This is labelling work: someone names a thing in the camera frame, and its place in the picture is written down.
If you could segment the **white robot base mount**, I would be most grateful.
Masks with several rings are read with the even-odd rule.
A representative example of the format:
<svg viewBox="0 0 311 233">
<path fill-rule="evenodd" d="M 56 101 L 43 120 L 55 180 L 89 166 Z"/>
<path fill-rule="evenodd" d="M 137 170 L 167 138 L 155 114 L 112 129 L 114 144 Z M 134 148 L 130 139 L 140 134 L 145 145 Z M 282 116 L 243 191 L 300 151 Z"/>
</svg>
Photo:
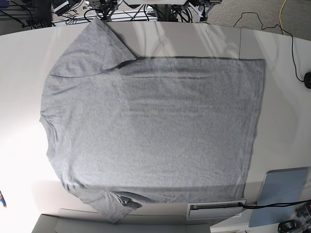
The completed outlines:
<svg viewBox="0 0 311 233">
<path fill-rule="evenodd" d="M 124 2 L 128 5 L 184 5 L 187 0 L 124 0 Z"/>
</svg>

